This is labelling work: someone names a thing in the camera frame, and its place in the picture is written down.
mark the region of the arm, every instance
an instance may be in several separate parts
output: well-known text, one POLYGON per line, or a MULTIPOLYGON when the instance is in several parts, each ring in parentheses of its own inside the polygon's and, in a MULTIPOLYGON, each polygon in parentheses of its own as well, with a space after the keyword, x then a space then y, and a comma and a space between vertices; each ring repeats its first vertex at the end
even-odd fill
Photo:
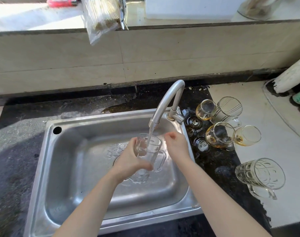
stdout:
POLYGON ((168 152, 185 176, 217 237, 271 237, 240 205, 223 191, 189 156, 184 135, 164 136, 168 152))
POLYGON ((100 179, 53 237, 96 237, 98 235, 117 185, 139 169, 152 170, 149 162, 135 156, 133 152, 135 143, 136 138, 132 138, 114 166, 100 179))

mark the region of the tile wall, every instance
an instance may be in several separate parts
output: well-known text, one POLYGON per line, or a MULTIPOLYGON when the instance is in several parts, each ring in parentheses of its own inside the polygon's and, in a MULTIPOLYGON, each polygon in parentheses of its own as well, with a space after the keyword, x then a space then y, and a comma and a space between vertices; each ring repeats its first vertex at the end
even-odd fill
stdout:
POLYGON ((0 37, 0 94, 288 67, 300 22, 0 37))

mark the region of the red lighter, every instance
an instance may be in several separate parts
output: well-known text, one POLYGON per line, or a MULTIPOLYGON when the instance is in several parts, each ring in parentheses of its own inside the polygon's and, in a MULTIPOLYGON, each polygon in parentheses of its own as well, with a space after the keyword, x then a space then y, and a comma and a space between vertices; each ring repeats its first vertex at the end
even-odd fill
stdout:
POLYGON ((47 0, 49 7, 75 7, 77 6, 77 0, 47 0))

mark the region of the hand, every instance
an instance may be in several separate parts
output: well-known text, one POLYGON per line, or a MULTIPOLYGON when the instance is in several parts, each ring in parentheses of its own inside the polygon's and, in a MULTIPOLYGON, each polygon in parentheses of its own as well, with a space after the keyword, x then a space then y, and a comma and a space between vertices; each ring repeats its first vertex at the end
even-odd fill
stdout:
POLYGON ((176 164, 183 159, 191 160, 188 152, 188 144, 183 134, 179 132, 168 132, 164 135, 164 139, 169 155, 176 164))
POLYGON ((148 171, 153 170, 153 166, 150 162, 139 159, 134 154, 133 148, 136 145, 136 141, 136 137, 129 141, 127 147, 120 154, 110 170, 110 172, 115 175, 118 183, 123 182, 124 179, 129 178, 140 169, 146 169, 148 171))

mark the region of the plastic bag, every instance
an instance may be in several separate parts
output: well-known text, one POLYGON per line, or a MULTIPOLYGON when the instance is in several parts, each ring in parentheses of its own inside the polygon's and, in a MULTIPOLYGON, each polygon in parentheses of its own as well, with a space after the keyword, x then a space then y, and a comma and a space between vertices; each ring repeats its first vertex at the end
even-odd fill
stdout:
POLYGON ((89 42, 95 45, 100 37, 120 27, 118 0, 82 0, 89 42))

